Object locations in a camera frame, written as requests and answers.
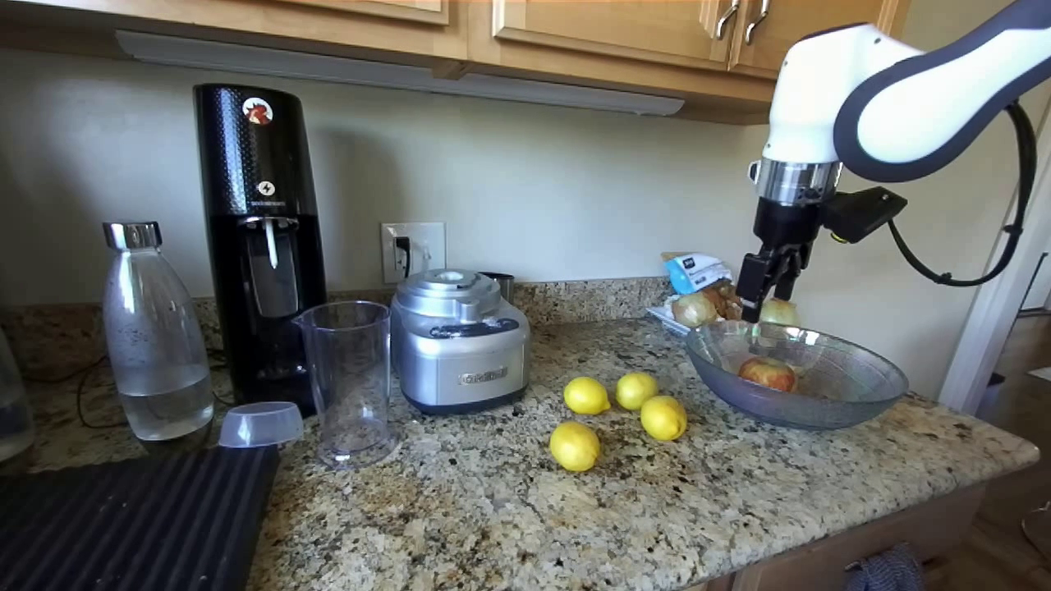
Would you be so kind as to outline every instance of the granite countertop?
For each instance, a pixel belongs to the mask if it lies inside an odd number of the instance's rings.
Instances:
[[[638,413],[583,418],[605,456],[563,473],[545,453],[571,418],[563,385],[627,368],[687,403],[687,441],[646,441]],[[33,395],[22,471],[141,456],[125,427],[81,427],[117,418],[97,390],[81,422],[69,387]],[[282,450],[253,589],[683,589],[1039,462],[1039,447],[922,398],[831,434],[756,425],[646,319],[541,327],[525,400],[400,427],[397,456],[367,471],[324,471],[311,437]]]

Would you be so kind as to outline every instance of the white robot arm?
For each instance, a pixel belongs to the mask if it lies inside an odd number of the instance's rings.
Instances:
[[[844,28],[794,43],[770,111],[756,236],[740,272],[746,319],[793,297],[810,242],[841,193],[841,169],[866,182],[917,182],[966,153],[1017,97],[1051,80],[1051,0],[1015,0],[969,35],[917,54],[878,28]],[[890,211],[904,202],[875,190]]]

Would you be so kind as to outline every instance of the backsplash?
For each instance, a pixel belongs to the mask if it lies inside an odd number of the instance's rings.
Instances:
[[[578,278],[578,284],[512,284],[515,301],[532,327],[640,319],[667,297],[667,278]],[[334,294],[327,300],[382,300],[392,294]],[[220,319],[213,301],[198,301],[206,350],[220,353]],[[62,382],[106,357],[97,307],[25,307],[0,308],[0,330],[21,360],[22,382]]]

